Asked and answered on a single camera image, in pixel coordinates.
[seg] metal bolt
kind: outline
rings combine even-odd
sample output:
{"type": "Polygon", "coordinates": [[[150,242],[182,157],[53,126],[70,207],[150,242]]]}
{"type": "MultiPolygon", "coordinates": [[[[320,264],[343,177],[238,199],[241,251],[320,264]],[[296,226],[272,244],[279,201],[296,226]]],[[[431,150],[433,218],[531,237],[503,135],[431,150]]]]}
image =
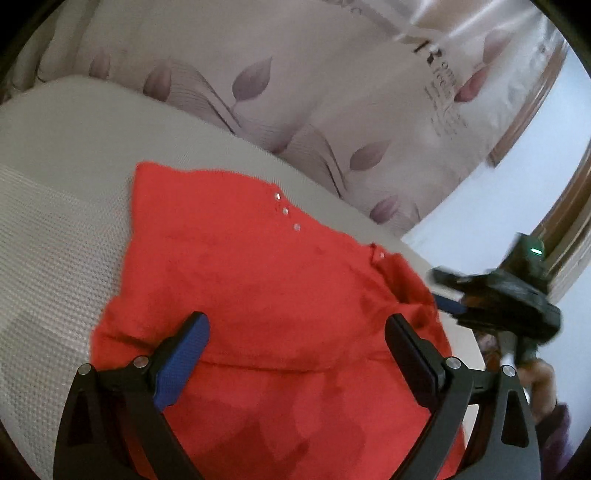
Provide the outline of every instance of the metal bolt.
{"type": "Polygon", "coordinates": [[[510,365],[503,365],[503,373],[507,376],[507,377],[514,377],[515,376],[515,368],[513,368],[510,365]]]}
{"type": "Polygon", "coordinates": [[[460,368],[462,366],[461,360],[459,358],[454,357],[454,356],[451,356],[450,358],[446,358],[445,363],[449,368],[453,368],[454,370],[457,370],[458,368],[460,368]]]}
{"type": "Polygon", "coordinates": [[[143,368],[147,367],[149,363],[149,359],[147,356],[137,356],[134,360],[134,367],[135,368],[143,368]]]}
{"type": "Polygon", "coordinates": [[[80,375],[86,375],[90,373],[90,370],[92,369],[92,367],[90,366],[90,364],[82,364],[81,366],[78,367],[78,373],[80,375]]]}

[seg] bed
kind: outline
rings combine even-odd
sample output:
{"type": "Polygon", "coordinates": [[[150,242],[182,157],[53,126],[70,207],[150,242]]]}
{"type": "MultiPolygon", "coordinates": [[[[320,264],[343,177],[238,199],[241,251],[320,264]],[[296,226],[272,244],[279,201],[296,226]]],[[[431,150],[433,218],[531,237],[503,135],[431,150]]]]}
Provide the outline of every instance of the bed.
{"type": "Polygon", "coordinates": [[[118,83],[274,153],[400,237],[498,164],[565,45],[529,0],[67,0],[7,96],[71,74],[118,83]]]}
{"type": "MultiPolygon", "coordinates": [[[[402,253],[423,278],[431,267],[273,155],[113,83],[67,77],[0,106],[0,158],[0,421],[42,480],[52,477],[61,411],[89,333],[118,288],[139,160],[272,181],[320,222],[402,253]]],[[[445,314],[441,322],[454,354],[483,368],[471,330],[445,314]]],[[[471,410],[466,433],[474,418],[471,410]]]]}

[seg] red shirt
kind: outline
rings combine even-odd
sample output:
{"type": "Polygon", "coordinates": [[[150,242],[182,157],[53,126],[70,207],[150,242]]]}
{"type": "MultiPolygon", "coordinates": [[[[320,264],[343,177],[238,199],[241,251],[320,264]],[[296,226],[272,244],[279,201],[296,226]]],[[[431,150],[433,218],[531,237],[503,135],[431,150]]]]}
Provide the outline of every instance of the red shirt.
{"type": "MultiPolygon", "coordinates": [[[[399,254],[321,225],[276,186],[138,165],[121,292],[91,338],[126,365],[207,314],[211,337],[164,413],[207,480],[387,480],[428,411],[384,340],[402,313],[451,354],[430,292],[399,254]]],[[[461,435],[441,477],[455,472],[461,435]]]]}

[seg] leaf pattern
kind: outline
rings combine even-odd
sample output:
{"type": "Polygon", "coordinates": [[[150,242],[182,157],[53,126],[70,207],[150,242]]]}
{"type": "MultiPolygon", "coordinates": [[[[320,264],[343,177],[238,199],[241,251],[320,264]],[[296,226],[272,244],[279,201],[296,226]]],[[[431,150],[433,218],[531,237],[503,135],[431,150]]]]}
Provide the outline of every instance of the leaf pattern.
{"type": "Polygon", "coordinates": [[[478,70],[470,79],[460,88],[454,98],[455,102],[466,103],[471,102],[478,96],[481,88],[484,86],[488,78],[488,72],[491,68],[487,65],[478,70]]]}
{"type": "Polygon", "coordinates": [[[369,218],[382,225],[390,220],[400,208],[400,199],[398,195],[392,195],[378,202],[369,213],[369,218]]]}
{"type": "Polygon", "coordinates": [[[505,50],[512,37],[513,34],[507,30],[497,28],[491,31],[484,39],[482,61],[490,65],[505,50]]]}
{"type": "Polygon", "coordinates": [[[106,80],[111,69],[111,56],[103,49],[96,54],[95,58],[90,62],[90,69],[88,76],[95,79],[106,80]]]}
{"type": "Polygon", "coordinates": [[[162,62],[150,72],[144,83],[144,95],[165,102],[170,95],[173,71],[162,62]]]}
{"type": "Polygon", "coordinates": [[[345,192],[343,173],[323,133],[308,124],[299,130],[279,158],[340,198],[345,192]]]}
{"type": "Polygon", "coordinates": [[[242,70],[232,84],[232,93],[237,102],[253,100],[265,91],[271,80],[271,59],[253,63],[242,70]]]}
{"type": "Polygon", "coordinates": [[[351,170],[369,170],[375,167],[384,157],[390,146],[390,140],[373,142],[358,149],[349,162],[351,170]]]}
{"type": "Polygon", "coordinates": [[[170,94],[166,103],[239,137],[240,125],[214,88],[192,65],[170,59],[170,94]]]}

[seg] person's hand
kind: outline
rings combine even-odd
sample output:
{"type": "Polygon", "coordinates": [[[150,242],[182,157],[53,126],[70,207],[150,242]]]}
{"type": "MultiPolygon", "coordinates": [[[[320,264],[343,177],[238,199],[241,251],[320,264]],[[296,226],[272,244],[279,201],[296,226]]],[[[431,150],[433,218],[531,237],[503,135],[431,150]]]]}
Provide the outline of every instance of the person's hand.
{"type": "Polygon", "coordinates": [[[552,365],[539,358],[517,369],[519,381],[531,389],[530,408],[538,424],[550,415],[556,406],[556,376],[552,365]]]}

